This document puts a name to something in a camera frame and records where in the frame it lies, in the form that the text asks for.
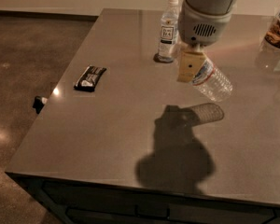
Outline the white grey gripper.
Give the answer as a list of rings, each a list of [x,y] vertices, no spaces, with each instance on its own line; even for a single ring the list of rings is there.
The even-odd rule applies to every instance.
[[[230,20],[230,12],[223,15],[205,14],[184,1],[178,18],[178,32],[181,40],[189,46],[207,47],[218,42]],[[177,80],[191,82],[202,68],[205,59],[202,52],[182,50]]]

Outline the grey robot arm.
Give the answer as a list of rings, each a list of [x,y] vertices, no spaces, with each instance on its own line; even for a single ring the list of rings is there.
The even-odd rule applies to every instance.
[[[206,60],[203,48],[222,37],[237,0],[183,0],[178,32],[188,47],[181,52],[178,81],[191,82]]]

